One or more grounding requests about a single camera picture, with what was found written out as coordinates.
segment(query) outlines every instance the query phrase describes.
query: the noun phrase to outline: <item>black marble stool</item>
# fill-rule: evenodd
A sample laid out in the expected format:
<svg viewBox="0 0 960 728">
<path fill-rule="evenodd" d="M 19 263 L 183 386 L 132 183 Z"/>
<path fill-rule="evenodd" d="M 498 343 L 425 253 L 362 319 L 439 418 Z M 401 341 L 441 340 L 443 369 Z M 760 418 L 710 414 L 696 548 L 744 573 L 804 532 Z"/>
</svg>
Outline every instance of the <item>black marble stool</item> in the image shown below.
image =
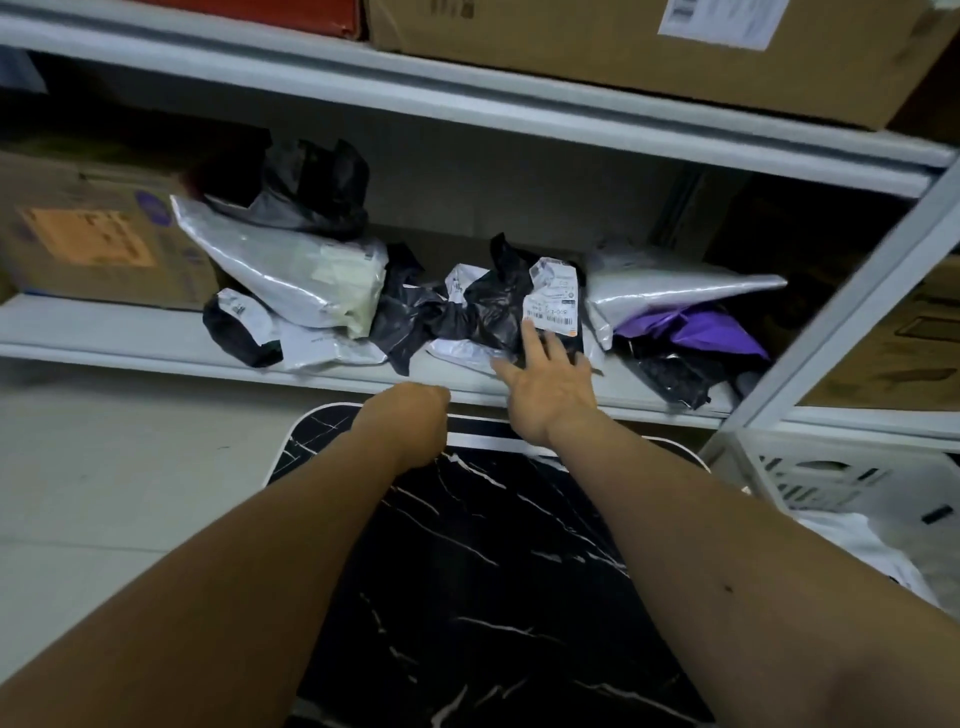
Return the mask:
<svg viewBox="0 0 960 728">
<path fill-rule="evenodd" d="M 305 416 L 269 482 L 357 409 Z M 560 462 L 506 423 L 451 416 L 449 427 L 446 451 L 398 478 L 360 536 L 288 726 L 712 722 Z"/>
</svg>

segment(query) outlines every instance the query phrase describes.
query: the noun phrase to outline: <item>forearm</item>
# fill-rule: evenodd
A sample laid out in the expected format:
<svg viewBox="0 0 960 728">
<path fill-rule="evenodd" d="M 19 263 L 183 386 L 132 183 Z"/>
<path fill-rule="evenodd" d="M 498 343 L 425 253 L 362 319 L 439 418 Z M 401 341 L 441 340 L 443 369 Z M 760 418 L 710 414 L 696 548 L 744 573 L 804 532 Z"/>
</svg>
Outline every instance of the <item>forearm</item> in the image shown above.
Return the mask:
<svg viewBox="0 0 960 728">
<path fill-rule="evenodd" d="M 341 435 L 171 552 L 0 688 L 0 722 L 280 725 L 396 475 L 374 450 Z"/>
<path fill-rule="evenodd" d="M 957 644 L 946 617 L 602 413 L 558 421 L 551 444 L 721 722 L 847 725 L 844 708 L 862 705 L 860 717 L 893 724 L 927 678 L 960 668 L 944 649 Z"/>
</svg>

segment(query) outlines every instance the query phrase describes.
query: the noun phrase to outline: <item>purple plastic bag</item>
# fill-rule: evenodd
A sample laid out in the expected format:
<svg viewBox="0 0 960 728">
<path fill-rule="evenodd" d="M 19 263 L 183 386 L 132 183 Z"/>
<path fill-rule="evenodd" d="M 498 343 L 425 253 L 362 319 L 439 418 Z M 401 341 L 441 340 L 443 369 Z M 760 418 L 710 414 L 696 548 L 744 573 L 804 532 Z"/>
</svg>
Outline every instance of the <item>purple plastic bag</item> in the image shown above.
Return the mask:
<svg viewBox="0 0 960 728">
<path fill-rule="evenodd" d="M 767 352 L 726 311 L 712 304 L 673 308 L 641 314 L 616 328 L 615 333 L 661 338 L 701 352 L 756 354 L 769 361 Z"/>
</svg>

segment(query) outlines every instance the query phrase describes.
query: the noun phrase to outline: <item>white metal shelving unit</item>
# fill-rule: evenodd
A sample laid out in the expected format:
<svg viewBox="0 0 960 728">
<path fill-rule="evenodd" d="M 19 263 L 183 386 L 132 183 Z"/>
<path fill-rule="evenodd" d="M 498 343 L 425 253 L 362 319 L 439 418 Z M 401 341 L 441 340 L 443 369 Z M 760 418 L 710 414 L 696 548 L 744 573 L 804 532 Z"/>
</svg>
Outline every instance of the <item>white metal shelving unit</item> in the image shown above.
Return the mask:
<svg viewBox="0 0 960 728">
<path fill-rule="evenodd" d="M 674 415 L 635 378 L 621 378 L 629 372 L 621 373 L 617 363 L 598 380 L 598 393 L 611 412 L 627 419 L 725 431 L 858 434 L 960 450 L 960 415 L 892 417 L 872 410 L 795 406 L 960 240 L 960 165 L 949 146 L 384 54 L 360 43 L 123 0 L 0 0 L 0 44 L 916 199 L 913 210 L 732 413 L 728 394 L 719 392 L 712 410 Z M 19 297 L 0 308 L 0 355 L 359 392 L 393 381 L 392 373 L 381 368 L 335 369 L 309 381 L 253 373 L 202 341 L 196 334 L 203 330 L 184 318 L 190 316 L 196 317 Z M 167 332 L 167 339 L 137 335 L 136 321 L 147 317 Z M 499 385 L 478 376 L 448 371 L 422 356 L 415 361 L 415 377 L 449 382 L 456 400 L 502 403 Z"/>
</svg>

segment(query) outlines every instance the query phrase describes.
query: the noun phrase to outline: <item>red box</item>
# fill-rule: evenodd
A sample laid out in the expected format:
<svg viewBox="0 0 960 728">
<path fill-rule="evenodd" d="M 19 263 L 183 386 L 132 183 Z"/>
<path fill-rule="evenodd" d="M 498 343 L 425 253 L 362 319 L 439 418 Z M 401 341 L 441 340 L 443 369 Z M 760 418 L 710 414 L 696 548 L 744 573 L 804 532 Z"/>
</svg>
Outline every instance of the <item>red box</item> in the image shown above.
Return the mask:
<svg viewBox="0 0 960 728">
<path fill-rule="evenodd" d="M 278 25 L 323 36 L 360 37 L 360 0 L 140 0 L 185 11 Z"/>
</svg>

